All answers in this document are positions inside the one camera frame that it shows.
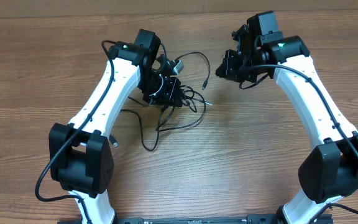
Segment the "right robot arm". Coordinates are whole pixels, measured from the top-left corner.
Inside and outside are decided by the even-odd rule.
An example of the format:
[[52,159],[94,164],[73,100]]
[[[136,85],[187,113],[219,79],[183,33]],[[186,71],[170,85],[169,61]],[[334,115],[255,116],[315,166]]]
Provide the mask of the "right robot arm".
[[298,169],[300,190],[272,215],[248,223],[332,223],[326,210],[358,190],[358,130],[341,113],[297,35],[285,37],[272,11],[258,13],[232,33],[216,75],[249,89],[271,78],[285,92],[306,129],[311,152]]

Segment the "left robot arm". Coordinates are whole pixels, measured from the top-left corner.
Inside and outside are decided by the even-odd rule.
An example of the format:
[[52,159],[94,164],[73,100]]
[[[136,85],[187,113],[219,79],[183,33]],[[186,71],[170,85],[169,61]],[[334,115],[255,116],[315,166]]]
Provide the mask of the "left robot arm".
[[162,41],[141,29],[134,43],[111,42],[104,74],[82,109],[68,122],[55,123],[48,136],[45,170],[75,199],[79,223],[113,223],[108,186],[114,171],[109,146],[114,122],[135,88],[151,105],[181,106],[181,62],[158,55]]

